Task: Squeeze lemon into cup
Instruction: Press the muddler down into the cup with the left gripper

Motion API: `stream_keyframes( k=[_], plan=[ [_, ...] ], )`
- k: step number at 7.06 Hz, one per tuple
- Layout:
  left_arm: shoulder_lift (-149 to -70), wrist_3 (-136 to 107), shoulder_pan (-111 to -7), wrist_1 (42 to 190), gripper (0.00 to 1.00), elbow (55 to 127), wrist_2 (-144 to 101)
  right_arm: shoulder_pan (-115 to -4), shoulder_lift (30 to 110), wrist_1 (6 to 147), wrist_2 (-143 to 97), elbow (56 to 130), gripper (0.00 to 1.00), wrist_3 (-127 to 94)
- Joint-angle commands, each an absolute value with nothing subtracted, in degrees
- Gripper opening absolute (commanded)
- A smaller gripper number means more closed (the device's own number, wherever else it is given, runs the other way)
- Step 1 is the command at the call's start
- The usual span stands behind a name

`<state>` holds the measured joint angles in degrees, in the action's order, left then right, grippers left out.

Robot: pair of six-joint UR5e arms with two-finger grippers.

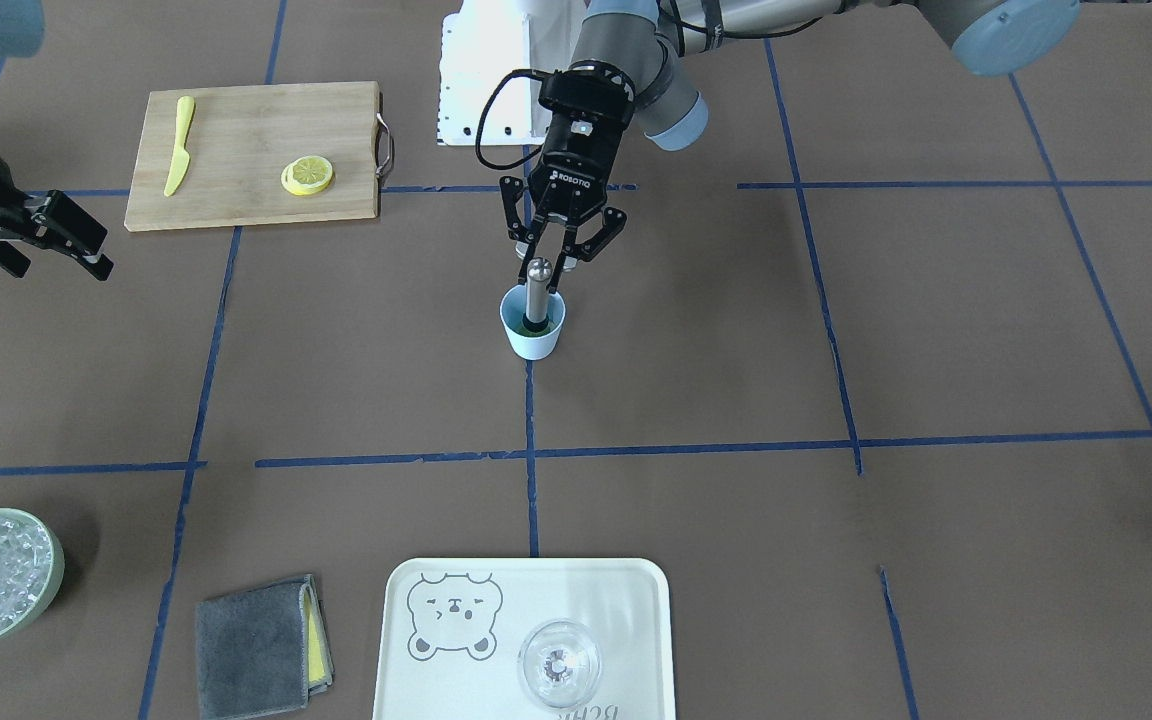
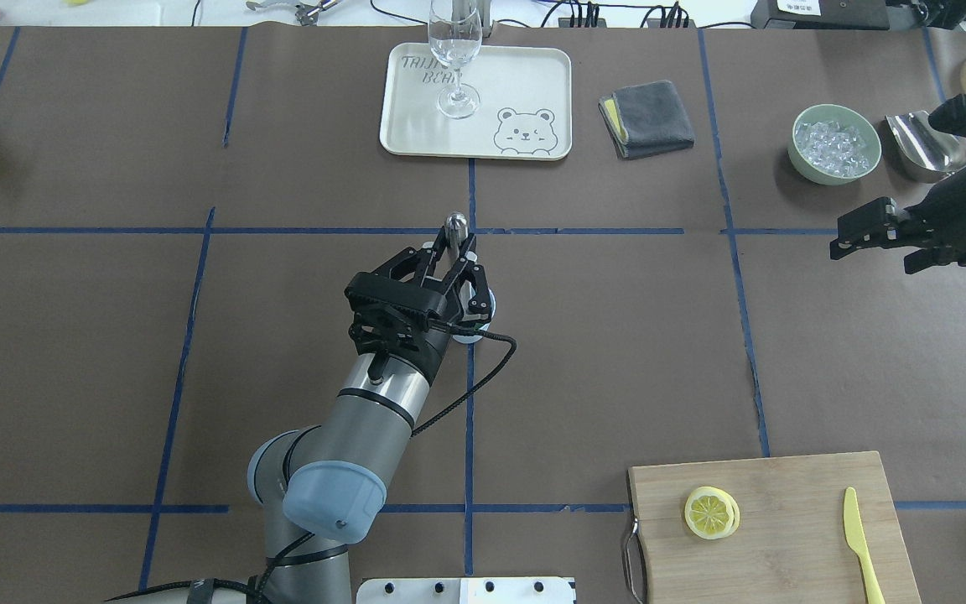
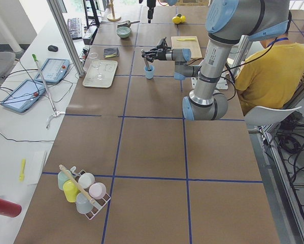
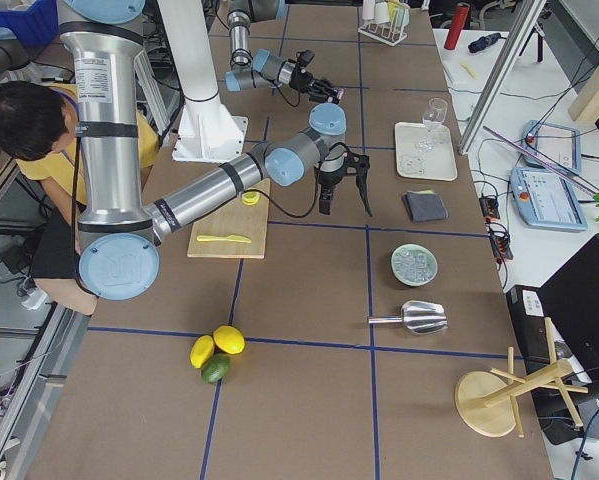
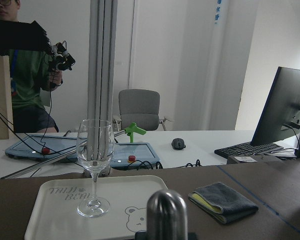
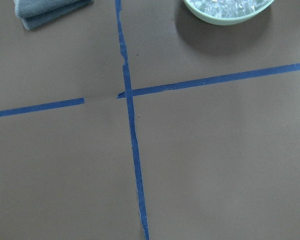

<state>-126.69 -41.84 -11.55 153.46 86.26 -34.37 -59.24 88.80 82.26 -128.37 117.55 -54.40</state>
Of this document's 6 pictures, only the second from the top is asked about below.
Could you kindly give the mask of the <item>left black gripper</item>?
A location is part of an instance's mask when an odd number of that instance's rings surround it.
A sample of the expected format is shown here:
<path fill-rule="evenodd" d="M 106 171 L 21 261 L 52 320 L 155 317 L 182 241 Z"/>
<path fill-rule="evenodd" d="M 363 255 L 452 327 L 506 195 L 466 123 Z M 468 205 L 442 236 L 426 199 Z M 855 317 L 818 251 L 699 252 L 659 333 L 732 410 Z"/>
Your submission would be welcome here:
<path fill-rule="evenodd" d="M 350 337 L 359 353 L 376 353 L 410 364 L 436 378 L 452 328 L 491 320 L 486 271 L 469 233 L 448 251 L 440 234 L 419 249 L 407 247 L 371 272 L 359 272 L 345 287 L 353 313 Z M 461 291 L 471 284 L 469 301 Z"/>

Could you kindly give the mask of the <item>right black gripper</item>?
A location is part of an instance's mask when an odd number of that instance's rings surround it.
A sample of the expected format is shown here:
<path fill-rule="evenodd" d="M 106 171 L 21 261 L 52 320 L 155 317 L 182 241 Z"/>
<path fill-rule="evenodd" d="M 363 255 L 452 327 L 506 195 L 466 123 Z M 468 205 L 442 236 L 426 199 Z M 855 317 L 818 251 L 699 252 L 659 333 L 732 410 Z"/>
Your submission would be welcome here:
<path fill-rule="evenodd" d="M 940 133 L 965 138 L 966 93 L 944 102 L 928 116 Z M 935 184 L 923 202 L 905 209 L 907 218 L 896 228 L 896 202 L 877 198 L 837 218 L 837 237 L 829 244 L 829 259 L 842 260 L 863 249 L 913 246 L 905 256 L 906 273 L 932 265 L 966 267 L 966 167 Z"/>

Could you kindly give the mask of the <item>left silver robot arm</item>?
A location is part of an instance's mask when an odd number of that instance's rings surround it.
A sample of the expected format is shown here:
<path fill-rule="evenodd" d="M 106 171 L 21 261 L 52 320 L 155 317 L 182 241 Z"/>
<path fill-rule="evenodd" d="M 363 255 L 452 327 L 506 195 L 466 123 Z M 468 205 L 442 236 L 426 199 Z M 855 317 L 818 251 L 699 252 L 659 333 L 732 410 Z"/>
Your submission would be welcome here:
<path fill-rule="evenodd" d="M 245 580 L 166 584 L 118 603 L 349 603 L 348 549 L 387 503 L 452 339 L 479 340 L 494 300 L 467 218 L 407 247 L 345 288 L 357 357 L 322 424 L 257 448 L 247 486 L 263 508 L 266 563 Z"/>

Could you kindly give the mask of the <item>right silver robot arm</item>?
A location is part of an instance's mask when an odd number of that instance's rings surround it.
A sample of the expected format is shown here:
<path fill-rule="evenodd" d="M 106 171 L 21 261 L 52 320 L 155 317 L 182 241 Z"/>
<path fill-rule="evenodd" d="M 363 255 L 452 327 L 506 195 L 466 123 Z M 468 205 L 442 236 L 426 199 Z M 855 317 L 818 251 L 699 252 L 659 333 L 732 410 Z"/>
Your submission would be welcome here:
<path fill-rule="evenodd" d="M 929 127 L 966 142 L 966 93 L 944 101 L 928 116 Z M 840 260 L 867 248 L 912 248 L 902 260 L 908 274 L 937 265 L 966 268 L 966 167 L 932 185 L 912 206 L 897 206 L 889 196 L 837 218 L 837 237 L 829 256 Z"/>

